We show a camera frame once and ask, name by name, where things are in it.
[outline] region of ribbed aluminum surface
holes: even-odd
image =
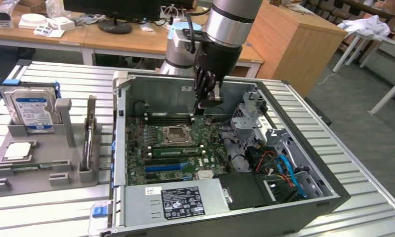
[[[16,66],[12,71],[9,78],[26,81],[58,80],[61,96],[72,98],[73,123],[82,123],[88,95],[97,95],[96,116],[104,130],[98,164],[100,185],[0,197],[0,236],[88,236],[89,208],[94,203],[108,199],[113,72],[114,68],[108,67],[45,62],[32,62],[28,67]],[[394,198],[292,89],[279,81],[267,80],[264,84],[351,194],[351,199],[332,214],[319,217],[299,233],[288,236],[395,237]],[[273,112],[269,111],[268,114],[280,127]],[[8,122],[8,111],[4,102],[0,101],[0,146],[6,134]],[[104,227],[105,218],[96,228]]]

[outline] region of motherboard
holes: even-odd
[[[228,172],[219,122],[211,116],[129,117],[128,185],[211,179]]]

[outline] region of white cloth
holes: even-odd
[[[343,21],[337,27],[344,29],[349,36],[354,32],[371,38],[372,40],[383,40],[390,34],[390,27],[379,20],[379,16],[371,16],[367,19],[355,21]]]

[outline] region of hard drive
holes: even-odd
[[[25,125],[28,133],[52,133],[53,124],[61,123],[54,103],[58,97],[57,83],[5,80],[0,93],[12,117],[12,123]]]

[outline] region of wooden cabinet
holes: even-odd
[[[264,59],[256,78],[288,81],[305,97],[345,35],[320,16],[264,0],[247,38]]]

